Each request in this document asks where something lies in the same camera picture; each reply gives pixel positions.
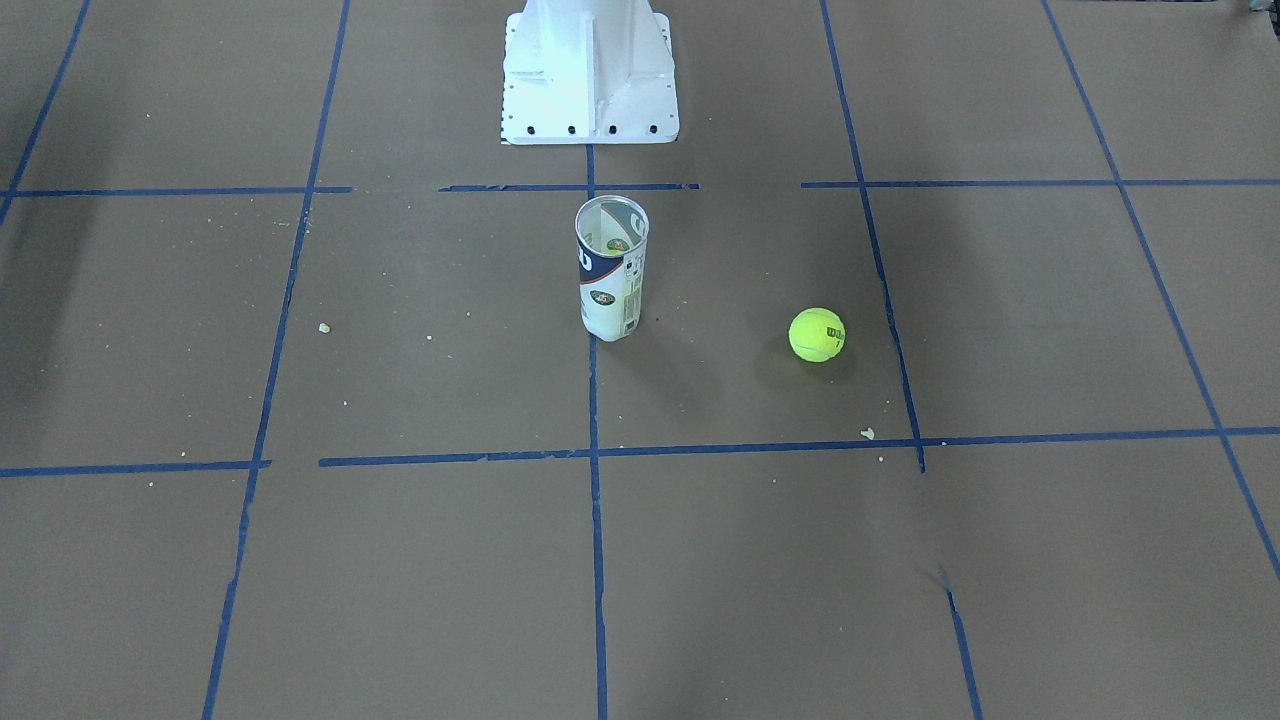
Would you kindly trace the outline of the yellow tennis ball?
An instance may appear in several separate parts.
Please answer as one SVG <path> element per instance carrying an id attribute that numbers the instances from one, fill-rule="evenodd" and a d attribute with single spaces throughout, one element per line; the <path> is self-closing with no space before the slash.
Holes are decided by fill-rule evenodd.
<path id="1" fill-rule="evenodd" d="M 788 346 L 806 363 L 827 363 L 845 347 L 845 324 L 826 307 L 806 307 L 788 325 Z"/>

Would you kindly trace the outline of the clear tennis ball can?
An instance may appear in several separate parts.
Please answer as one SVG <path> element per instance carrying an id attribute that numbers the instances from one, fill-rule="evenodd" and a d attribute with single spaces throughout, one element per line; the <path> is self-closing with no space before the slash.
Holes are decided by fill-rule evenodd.
<path id="1" fill-rule="evenodd" d="M 579 209 L 573 228 L 582 323 L 600 341 L 622 340 L 643 311 L 649 217 L 632 199 L 602 195 Z"/>

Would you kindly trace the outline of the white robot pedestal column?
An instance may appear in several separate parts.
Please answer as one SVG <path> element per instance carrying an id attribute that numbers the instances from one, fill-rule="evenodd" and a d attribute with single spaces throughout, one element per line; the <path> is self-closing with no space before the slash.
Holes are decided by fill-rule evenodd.
<path id="1" fill-rule="evenodd" d="M 672 143 L 669 18 L 649 1 L 527 1 L 504 26 L 500 141 Z"/>

